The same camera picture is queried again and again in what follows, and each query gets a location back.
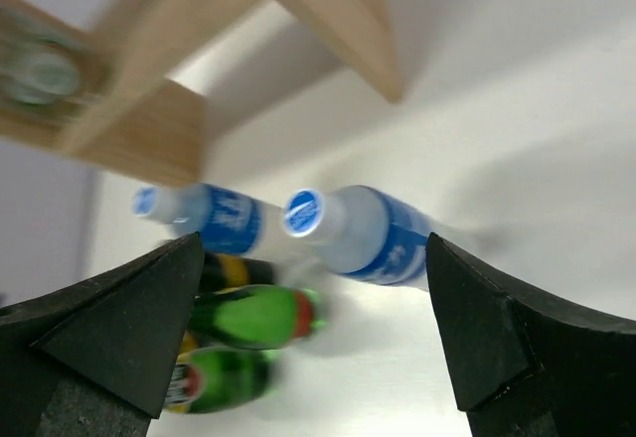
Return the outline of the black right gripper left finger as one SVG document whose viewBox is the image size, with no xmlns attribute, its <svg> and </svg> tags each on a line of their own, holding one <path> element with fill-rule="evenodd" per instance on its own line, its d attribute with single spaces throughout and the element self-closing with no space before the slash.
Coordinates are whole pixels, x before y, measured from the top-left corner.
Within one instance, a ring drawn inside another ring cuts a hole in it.
<svg viewBox="0 0 636 437">
<path fill-rule="evenodd" d="M 161 413 L 203 263 L 192 233 L 3 307 L 2 435 L 146 435 Z"/>
</svg>

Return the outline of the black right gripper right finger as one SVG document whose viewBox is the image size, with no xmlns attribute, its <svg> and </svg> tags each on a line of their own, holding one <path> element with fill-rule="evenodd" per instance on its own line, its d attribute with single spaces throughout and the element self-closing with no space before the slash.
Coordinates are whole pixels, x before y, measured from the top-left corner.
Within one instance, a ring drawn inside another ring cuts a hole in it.
<svg viewBox="0 0 636 437">
<path fill-rule="evenodd" d="M 427 278 L 472 435 L 634 435 L 634 321 L 528 284 L 435 233 Z"/>
</svg>

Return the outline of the green glass bottle yellow label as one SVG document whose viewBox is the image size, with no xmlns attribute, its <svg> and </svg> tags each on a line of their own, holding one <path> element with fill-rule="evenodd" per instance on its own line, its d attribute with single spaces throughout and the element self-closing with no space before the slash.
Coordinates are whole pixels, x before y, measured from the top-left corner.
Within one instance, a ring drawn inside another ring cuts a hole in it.
<svg viewBox="0 0 636 437">
<path fill-rule="evenodd" d="M 195 299 L 188 330 L 245 350 L 280 350 L 327 323 L 321 296 L 309 289 L 248 285 Z"/>
</svg>

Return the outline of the blue label water bottle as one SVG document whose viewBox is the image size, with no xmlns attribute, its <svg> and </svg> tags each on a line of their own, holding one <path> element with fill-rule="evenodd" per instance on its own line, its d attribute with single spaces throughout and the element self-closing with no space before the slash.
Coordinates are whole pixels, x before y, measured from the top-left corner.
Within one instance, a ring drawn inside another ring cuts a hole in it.
<svg viewBox="0 0 636 437">
<path fill-rule="evenodd" d="M 279 207 L 217 186 L 142 187 L 132 210 L 176 237 L 198 233 L 208 252 L 272 262 L 302 255 L 302 247 L 282 230 Z"/>
<path fill-rule="evenodd" d="M 473 230 L 451 226 L 377 189 L 296 191 L 281 212 L 287 235 L 308 245 L 329 272 L 380 286 L 426 291 L 428 241 L 436 233 L 477 244 Z"/>
</svg>

